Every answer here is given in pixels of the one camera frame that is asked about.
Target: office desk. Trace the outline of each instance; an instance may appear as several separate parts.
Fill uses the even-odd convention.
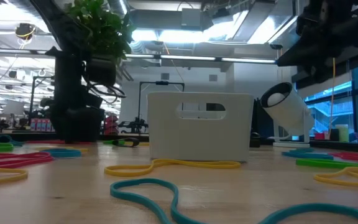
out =
[[[28,144],[16,152],[32,152],[32,147],[42,146],[48,145]],[[281,156],[287,150],[271,146],[253,148],[248,163],[240,169],[174,165],[156,168],[143,177],[176,184],[180,189],[179,210],[206,223],[255,224],[276,210],[299,203],[338,203],[358,208],[358,188],[313,180],[315,173],[336,169],[297,167],[294,158]],[[90,147],[89,153],[79,159],[58,159],[25,167],[29,171],[27,180],[0,185],[0,223],[158,223],[155,215],[143,206],[110,196],[110,184],[125,178],[103,173],[109,165],[149,162],[147,146],[131,149],[100,144]],[[145,195],[169,212],[172,193],[168,189],[141,185],[125,190]],[[358,222],[343,215],[314,212],[282,223]]]

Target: lamp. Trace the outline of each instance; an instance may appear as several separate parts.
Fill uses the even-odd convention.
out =
[[[293,89],[292,84],[285,82],[271,87],[263,94],[260,100],[263,109],[273,118],[274,124],[274,146],[281,147],[310,147],[309,130],[314,125],[314,118],[305,102]],[[286,129],[288,136],[278,136],[278,125]],[[304,135],[303,143],[280,142],[291,135]]]

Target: wooden table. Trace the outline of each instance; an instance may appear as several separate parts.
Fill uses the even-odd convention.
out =
[[[34,146],[25,145],[17,152],[31,152]],[[313,180],[313,174],[335,169],[297,167],[294,158],[281,156],[286,150],[271,146],[253,148],[249,162],[240,169],[166,166],[143,177],[176,184],[180,189],[179,210],[206,223],[256,224],[276,210],[299,203],[327,202],[358,208],[358,188]],[[124,178],[103,173],[108,165],[149,162],[148,147],[112,149],[99,145],[91,147],[88,155],[80,159],[58,159],[27,167],[27,180],[0,185],[0,223],[158,223],[155,215],[143,206],[110,196],[110,184]],[[169,213],[172,193],[168,189],[142,185],[125,190],[150,197]],[[282,223],[355,224],[358,221],[314,212]]]

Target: white cylindrical device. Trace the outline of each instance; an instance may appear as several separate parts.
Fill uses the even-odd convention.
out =
[[[262,96],[260,102],[270,117],[291,135],[304,135],[304,125],[307,130],[314,125],[314,119],[306,103],[293,89],[291,83],[280,83],[271,87]]]

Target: green leaves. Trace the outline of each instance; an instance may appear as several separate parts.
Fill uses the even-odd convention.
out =
[[[67,14],[82,23],[88,30],[86,45],[94,54],[110,55],[112,62],[125,59],[132,52],[129,43],[136,27],[130,25],[129,14],[121,18],[102,8],[103,0],[74,0],[66,4]]]

